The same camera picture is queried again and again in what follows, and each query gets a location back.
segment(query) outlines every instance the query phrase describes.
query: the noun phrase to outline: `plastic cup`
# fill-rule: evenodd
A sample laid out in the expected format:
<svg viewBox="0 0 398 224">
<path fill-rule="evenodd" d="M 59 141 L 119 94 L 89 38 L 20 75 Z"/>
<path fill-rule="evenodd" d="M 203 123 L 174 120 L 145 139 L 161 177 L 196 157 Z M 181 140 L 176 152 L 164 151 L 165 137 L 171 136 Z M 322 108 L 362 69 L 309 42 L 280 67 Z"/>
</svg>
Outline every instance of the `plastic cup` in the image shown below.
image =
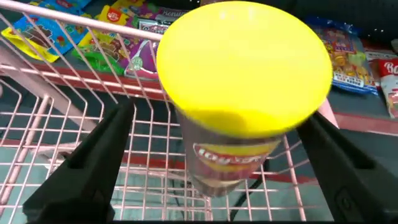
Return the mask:
<svg viewBox="0 0 398 224">
<path fill-rule="evenodd" d="M 193 185 L 221 196 L 324 102 L 332 81 L 318 36 L 294 16 L 228 1 L 192 10 L 165 32 L 157 70 L 177 109 Z"/>
</svg>

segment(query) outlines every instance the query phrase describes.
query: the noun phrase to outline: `shopping cart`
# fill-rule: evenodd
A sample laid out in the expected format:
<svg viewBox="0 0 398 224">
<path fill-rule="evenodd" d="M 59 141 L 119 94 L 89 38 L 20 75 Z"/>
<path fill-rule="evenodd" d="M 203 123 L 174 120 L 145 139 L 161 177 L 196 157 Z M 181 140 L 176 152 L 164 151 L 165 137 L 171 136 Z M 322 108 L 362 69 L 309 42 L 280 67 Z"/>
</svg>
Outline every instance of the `shopping cart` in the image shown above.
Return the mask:
<svg viewBox="0 0 398 224">
<path fill-rule="evenodd" d="M 161 38 L 10 0 L 0 7 L 7 9 L 0 12 L 2 26 L 16 34 L 12 23 L 22 13 L 89 32 L 106 29 L 117 34 L 124 51 L 121 36 Z M 190 183 L 174 107 L 160 83 L 97 72 L 76 43 L 85 68 L 60 52 L 55 63 L 32 60 L 0 40 L 0 223 L 24 222 L 26 216 L 48 222 L 396 220 L 397 181 L 319 114 L 288 133 L 243 185 L 208 198 Z M 60 166 L 64 160 L 78 171 Z M 50 204 L 54 198 L 64 203 Z"/>
</svg>

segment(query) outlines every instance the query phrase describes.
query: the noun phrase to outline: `red label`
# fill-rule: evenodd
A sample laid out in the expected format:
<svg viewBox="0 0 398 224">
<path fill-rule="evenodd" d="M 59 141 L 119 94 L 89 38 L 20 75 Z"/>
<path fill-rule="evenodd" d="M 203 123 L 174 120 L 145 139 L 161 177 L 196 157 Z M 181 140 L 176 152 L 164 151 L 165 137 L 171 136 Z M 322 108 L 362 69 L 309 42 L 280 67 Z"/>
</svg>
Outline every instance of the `red label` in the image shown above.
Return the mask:
<svg viewBox="0 0 398 224">
<path fill-rule="evenodd" d="M 122 15 L 121 12 L 119 12 L 113 8 L 109 8 L 109 11 L 108 11 L 108 14 L 106 15 L 106 17 L 111 22 L 117 22 L 117 21 L 119 21 L 121 15 Z"/>
<path fill-rule="evenodd" d="M 387 75 L 398 75 L 398 58 L 390 60 L 379 60 L 380 77 Z"/>
<path fill-rule="evenodd" d="M 57 4 L 60 5 L 60 6 L 65 7 L 65 8 L 72 7 L 72 4 L 70 4 L 69 2 L 67 2 L 65 0 L 57 0 Z"/>
<path fill-rule="evenodd" d="M 219 165 L 233 166 L 233 165 L 246 165 L 253 162 L 258 163 L 265 158 L 265 155 L 258 156 L 231 156 L 227 154 L 218 154 L 207 150 L 201 145 L 194 144 L 193 149 L 195 154 L 200 158 L 208 162 L 212 162 Z"/>
</svg>

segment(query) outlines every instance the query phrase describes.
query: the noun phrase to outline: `metal wire grid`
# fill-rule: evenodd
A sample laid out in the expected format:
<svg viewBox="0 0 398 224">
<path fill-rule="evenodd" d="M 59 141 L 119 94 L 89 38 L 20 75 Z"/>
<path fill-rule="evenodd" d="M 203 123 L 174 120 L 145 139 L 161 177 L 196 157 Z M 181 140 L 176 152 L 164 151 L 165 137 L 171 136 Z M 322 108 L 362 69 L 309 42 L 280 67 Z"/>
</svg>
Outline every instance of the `metal wire grid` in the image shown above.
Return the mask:
<svg viewBox="0 0 398 224">
<path fill-rule="evenodd" d="M 258 217 L 260 220 L 285 220 L 285 216 L 282 215 L 281 218 L 277 215 L 280 211 L 295 211 L 297 212 L 296 219 L 305 221 L 308 209 L 318 208 L 316 205 L 303 204 L 300 189 L 316 185 L 317 182 L 316 179 L 298 180 L 296 170 L 310 166 L 309 160 L 294 161 L 292 153 L 298 148 L 300 142 L 295 142 L 290 146 L 286 137 L 281 150 L 276 150 L 268 159 L 272 161 L 283 159 L 287 166 L 269 172 L 265 172 L 261 167 L 254 172 L 254 177 L 260 175 L 262 178 L 260 188 L 249 190 L 252 180 L 247 180 L 233 193 L 216 199 L 204 197 L 193 188 L 185 170 L 185 154 L 183 151 L 176 150 L 182 137 L 179 124 L 173 120 L 173 108 L 163 88 L 161 85 L 160 88 L 147 88 L 143 86 L 137 75 L 137 85 L 123 83 L 112 69 L 98 39 L 93 35 L 93 29 L 116 33 L 116 38 L 120 41 L 126 55 L 127 50 L 122 36 L 137 36 L 150 41 L 159 41 L 161 35 L 10 0 L 2 0 L 0 7 L 20 11 L 32 27 L 55 49 L 60 60 L 72 73 L 66 75 L 59 72 L 26 41 L 19 31 L 13 28 L 12 23 L 4 15 L 0 14 L 0 19 L 11 27 L 14 33 L 20 36 L 52 71 L 39 69 L 35 63 L 32 63 L 32 59 L 27 58 L 7 40 L 0 37 L 5 46 L 0 46 L 2 52 L 10 52 L 9 55 L 0 57 L 0 70 L 3 72 L 3 77 L 0 77 L 0 86 L 3 88 L 2 98 L 7 97 L 9 105 L 0 108 L 0 133 L 2 134 L 0 152 L 4 154 L 0 156 L 0 171 L 5 170 L 4 175 L 0 175 L 0 223 L 14 223 L 23 219 L 22 204 L 28 196 L 48 178 L 63 161 L 64 156 L 74 150 L 81 139 L 103 118 L 109 102 L 118 103 L 126 97 L 135 97 L 138 101 L 145 102 L 144 107 L 147 109 L 143 109 L 142 104 L 138 103 L 132 109 L 135 111 L 132 128 L 112 201 L 117 214 L 115 218 L 229 220 L 231 210 L 239 209 L 240 213 L 247 215 L 244 219 L 250 221 L 257 220 Z M 54 19 L 96 79 L 82 77 L 27 14 Z M 68 23 L 85 26 L 92 34 L 96 46 L 112 70 L 114 82 L 104 81 L 88 63 L 87 58 L 63 28 L 62 24 Z M 150 46 L 155 61 L 154 49 L 152 44 Z M 55 85 L 54 83 L 57 82 L 51 79 L 54 77 L 61 79 L 64 86 Z M 79 82 L 81 84 L 79 87 L 84 87 L 85 90 L 76 88 L 76 82 Z M 100 90 L 103 92 L 96 91 L 97 88 L 93 88 L 92 84 L 100 85 Z M 150 97 L 149 93 L 158 95 Z M 155 114 L 159 113 L 156 109 L 159 103 L 164 106 L 164 110 L 160 113 L 166 114 L 166 119 L 163 121 L 157 121 L 155 118 Z M 97 113 L 91 115 L 88 112 L 90 110 L 95 110 Z M 145 118 L 138 117 L 137 114 L 141 111 L 146 114 Z M 281 177 L 288 180 L 283 187 L 273 181 L 280 181 Z M 249 196 L 250 192 L 253 196 L 248 197 L 242 207 L 233 207 L 241 193 Z M 277 198 L 275 195 L 286 194 L 286 192 L 291 192 L 290 197 L 294 198 L 294 203 L 291 206 L 275 205 L 275 198 Z M 259 197 L 263 198 L 260 202 L 254 200 Z"/>
</svg>

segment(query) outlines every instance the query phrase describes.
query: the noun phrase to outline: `colorful packaging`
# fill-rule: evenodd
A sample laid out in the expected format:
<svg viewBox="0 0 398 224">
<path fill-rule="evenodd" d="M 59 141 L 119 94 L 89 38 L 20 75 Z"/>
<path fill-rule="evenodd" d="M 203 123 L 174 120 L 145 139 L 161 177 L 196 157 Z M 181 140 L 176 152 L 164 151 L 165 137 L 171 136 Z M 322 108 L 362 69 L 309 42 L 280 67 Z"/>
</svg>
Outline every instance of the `colorful packaging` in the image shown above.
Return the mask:
<svg viewBox="0 0 398 224">
<path fill-rule="evenodd" d="M 98 17 L 99 21 L 109 22 L 113 24 L 118 24 L 125 26 L 127 24 L 127 20 L 129 16 L 122 13 L 121 11 L 114 9 L 110 6 L 104 6 L 101 14 Z M 105 54 L 108 56 L 109 62 L 113 66 L 117 75 L 122 75 L 124 69 L 127 66 L 121 66 L 119 63 L 122 60 L 127 60 L 126 54 L 120 44 L 119 39 L 116 38 L 115 33 L 110 33 L 102 30 L 94 30 L 93 31 L 98 42 Z M 123 38 L 124 45 L 127 48 L 127 51 L 130 52 L 131 49 L 139 43 L 138 38 Z M 99 70 L 101 72 L 111 72 L 106 60 L 104 59 L 101 51 L 97 48 L 95 41 L 90 33 L 87 33 L 83 40 L 79 43 L 79 48 L 82 49 L 84 56 L 88 59 L 91 66 L 94 69 Z M 81 58 L 76 50 L 74 50 L 73 55 Z"/>
<path fill-rule="evenodd" d="M 145 19 L 169 22 L 175 21 L 188 12 L 188 10 L 169 9 L 166 7 L 155 6 L 145 0 L 117 0 L 112 7 L 129 16 L 137 15 L 138 17 Z"/>
<path fill-rule="evenodd" d="M 380 88 L 380 69 L 377 59 L 393 59 L 398 58 L 398 56 L 386 46 L 379 46 L 367 40 L 362 40 L 362 44 L 365 49 L 366 59 L 371 68 L 374 84 Z"/>
<path fill-rule="evenodd" d="M 169 28 L 171 22 L 167 21 L 154 21 L 150 19 L 131 19 L 136 20 L 130 22 L 129 24 L 137 24 L 138 28 L 141 30 L 146 30 L 150 32 L 156 32 L 158 34 L 164 34 L 164 32 Z M 150 42 L 148 40 L 140 40 L 139 44 L 136 45 L 130 54 L 130 58 L 134 68 L 130 65 L 124 72 L 124 76 L 134 78 L 136 72 L 137 76 L 145 80 L 158 80 L 156 66 L 150 52 Z M 152 47 L 154 53 L 157 51 L 157 42 L 152 42 Z M 122 66 L 128 65 L 127 59 L 122 61 Z"/>
<path fill-rule="evenodd" d="M 333 64 L 333 85 L 360 94 L 378 95 L 358 31 L 349 24 L 314 18 L 307 24 L 325 44 Z"/>
<path fill-rule="evenodd" d="M 381 88 L 386 97 L 391 118 L 398 118 L 398 58 L 377 60 L 380 69 Z"/>
<path fill-rule="evenodd" d="M 34 1 L 30 4 L 39 7 L 46 7 L 48 9 L 53 9 L 60 12 L 67 12 L 78 16 L 89 17 L 89 15 L 84 14 L 81 11 L 81 7 L 85 6 L 89 1 L 90 0 L 46 0 Z M 61 54 L 68 52 L 73 47 L 66 35 L 62 32 L 61 28 L 59 28 L 58 24 L 54 20 L 35 15 L 29 15 L 29 17 L 50 39 L 50 41 L 60 51 Z M 75 43 L 78 43 L 87 33 L 87 29 L 84 27 L 72 24 L 62 25 Z M 49 43 L 40 35 L 39 32 L 37 32 L 37 30 L 27 20 L 26 17 L 23 17 L 15 22 L 14 27 L 27 39 L 27 41 L 38 51 L 38 53 L 43 55 L 44 59 L 48 60 L 49 62 L 54 62 L 59 58 L 56 51 L 51 48 Z M 30 47 L 22 41 L 22 38 L 16 35 L 10 27 L 4 29 L 1 34 L 30 57 L 41 60 L 41 58 L 33 50 L 31 50 Z"/>
</svg>

